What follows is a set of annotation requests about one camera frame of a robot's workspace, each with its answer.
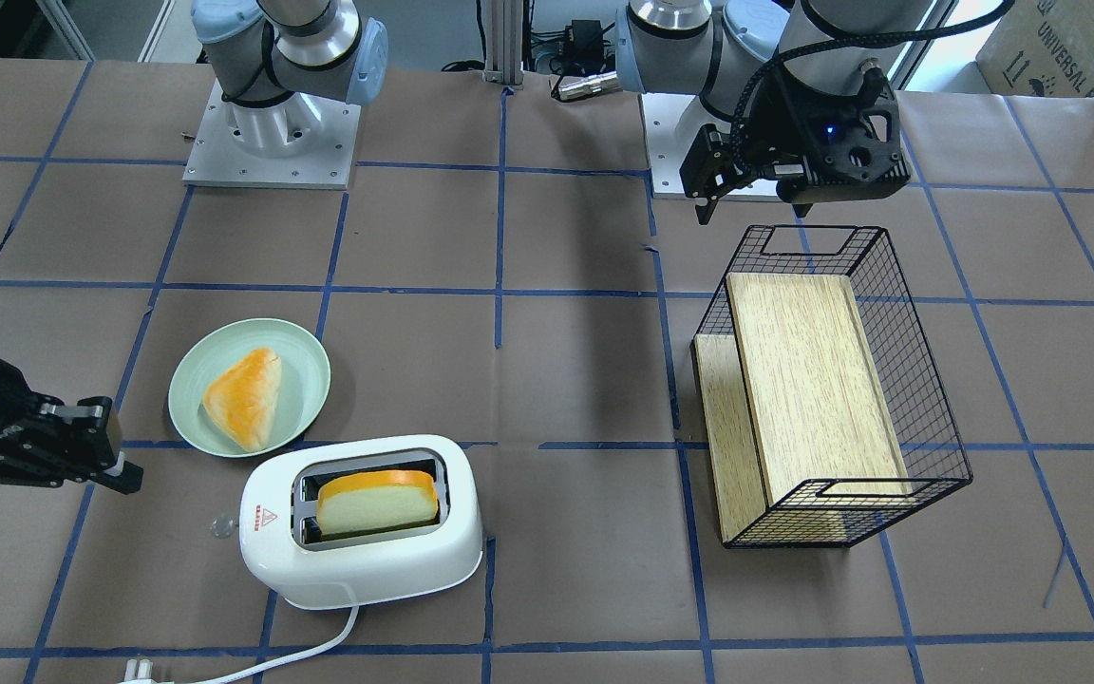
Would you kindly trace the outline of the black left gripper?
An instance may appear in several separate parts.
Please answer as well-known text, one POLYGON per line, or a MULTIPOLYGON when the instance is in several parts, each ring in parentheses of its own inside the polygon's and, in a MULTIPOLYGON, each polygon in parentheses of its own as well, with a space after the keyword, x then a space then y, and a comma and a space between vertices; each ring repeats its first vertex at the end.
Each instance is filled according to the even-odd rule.
POLYGON ((680 163, 680 182, 700 225, 710 224, 718 200, 754 181, 776 181, 782 198, 789 182, 806 178, 806 152, 785 107, 791 82, 784 65, 772 58, 750 76, 729 134, 705 123, 695 135, 680 163))

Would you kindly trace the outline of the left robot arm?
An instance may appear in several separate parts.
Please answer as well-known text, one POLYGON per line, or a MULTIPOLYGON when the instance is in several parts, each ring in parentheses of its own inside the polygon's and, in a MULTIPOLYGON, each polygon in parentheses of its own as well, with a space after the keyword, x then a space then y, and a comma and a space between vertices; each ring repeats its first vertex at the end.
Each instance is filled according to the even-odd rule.
POLYGON ((912 173, 889 72, 926 1, 630 1, 616 21, 624 89, 698 101, 683 195, 707 224, 720 198, 773 181, 798 217, 880 200, 912 173))

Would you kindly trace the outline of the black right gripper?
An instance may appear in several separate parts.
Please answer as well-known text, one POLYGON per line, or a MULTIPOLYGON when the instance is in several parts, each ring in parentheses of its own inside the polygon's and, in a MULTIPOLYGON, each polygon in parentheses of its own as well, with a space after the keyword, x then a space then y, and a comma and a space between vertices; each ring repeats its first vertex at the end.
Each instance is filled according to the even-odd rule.
POLYGON ((113 399, 92 395, 73 406, 34 392, 0 359, 0 485, 95 482, 114 492, 139 492, 143 468, 123 460, 123 432, 113 399))

